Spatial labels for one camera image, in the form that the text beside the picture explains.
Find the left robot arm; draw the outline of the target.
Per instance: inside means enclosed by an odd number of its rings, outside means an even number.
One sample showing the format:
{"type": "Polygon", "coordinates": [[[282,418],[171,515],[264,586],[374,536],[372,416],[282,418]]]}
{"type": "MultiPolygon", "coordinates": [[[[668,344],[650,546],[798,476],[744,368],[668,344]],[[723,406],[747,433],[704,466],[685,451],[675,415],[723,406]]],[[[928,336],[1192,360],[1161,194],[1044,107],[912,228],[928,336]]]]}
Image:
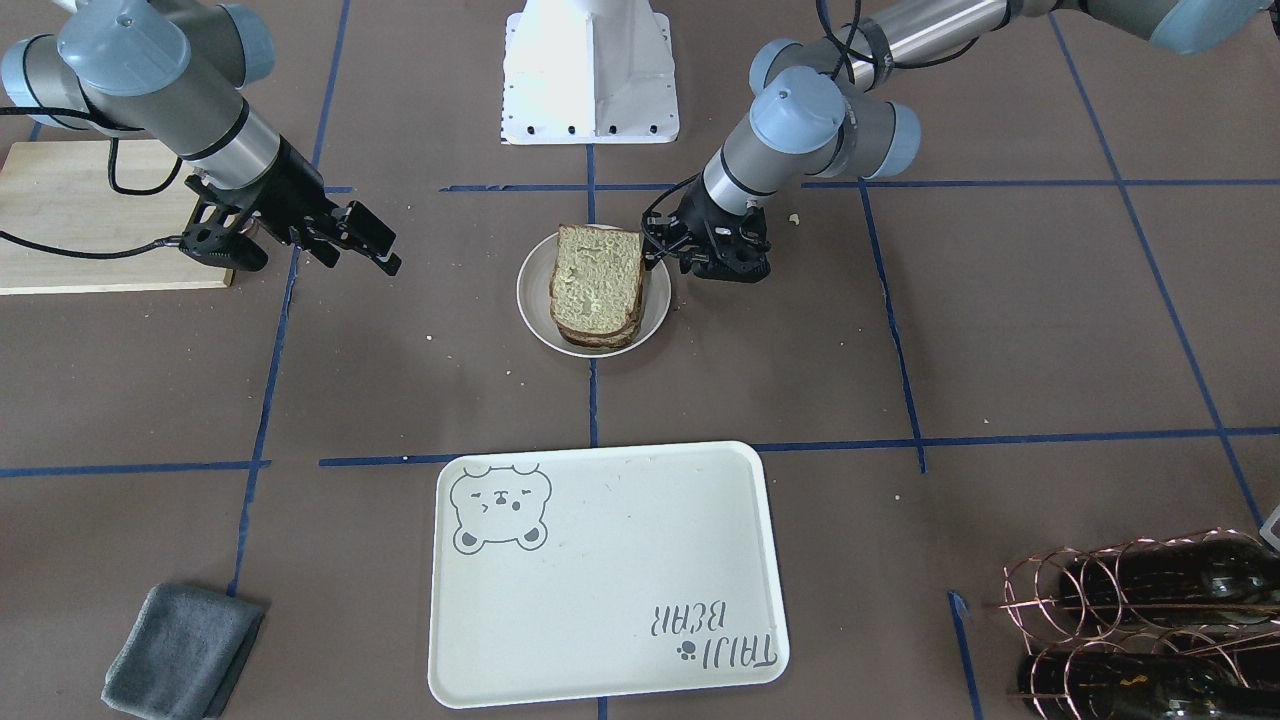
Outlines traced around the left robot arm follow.
{"type": "Polygon", "coordinates": [[[703,279],[754,283],[771,270],[764,208],[791,179],[877,179],[906,170],[922,143],[915,111],[873,91],[892,77],[959,59],[1024,17],[1079,12],[1190,55],[1224,44],[1275,1],[899,1],[842,27],[815,5],[823,35],[777,38],[753,59],[753,100],[678,206],[643,215],[643,258],[668,258],[703,279]]]}

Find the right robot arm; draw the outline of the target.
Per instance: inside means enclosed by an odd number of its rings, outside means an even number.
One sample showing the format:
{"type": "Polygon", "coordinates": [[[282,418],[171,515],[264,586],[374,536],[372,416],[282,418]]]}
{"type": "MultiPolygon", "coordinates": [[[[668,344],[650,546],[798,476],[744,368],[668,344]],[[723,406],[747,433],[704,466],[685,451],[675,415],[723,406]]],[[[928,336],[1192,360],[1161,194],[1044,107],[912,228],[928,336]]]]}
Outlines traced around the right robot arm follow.
{"type": "Polygon", "coordinates": [[[342,251],[394,275],[396,232],[361,202],[344,206],[323,177],[243,96],[268,77],[275,46],[259,14],[239,4],[72,1],[55,35],[36,35],[3,55],[8,115],[97,129],[116,161],[120,137],[145,132],[191,167],[197,202],[186,228],[155,240],[205,265],[261,270],[260,225],[279,243],[334,266],[342,251]]]}

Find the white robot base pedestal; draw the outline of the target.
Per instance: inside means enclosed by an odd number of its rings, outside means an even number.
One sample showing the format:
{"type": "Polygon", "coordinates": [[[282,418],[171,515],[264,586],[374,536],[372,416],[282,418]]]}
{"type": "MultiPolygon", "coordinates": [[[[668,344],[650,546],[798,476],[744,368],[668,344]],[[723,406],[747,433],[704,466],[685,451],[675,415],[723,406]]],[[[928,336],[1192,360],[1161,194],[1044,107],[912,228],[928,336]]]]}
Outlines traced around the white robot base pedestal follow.
{"type": "Polygon", "coordinates": [[[527,1],[504,29],[500,141],[671,143],[669,18],[648,1],[527,1]]]}

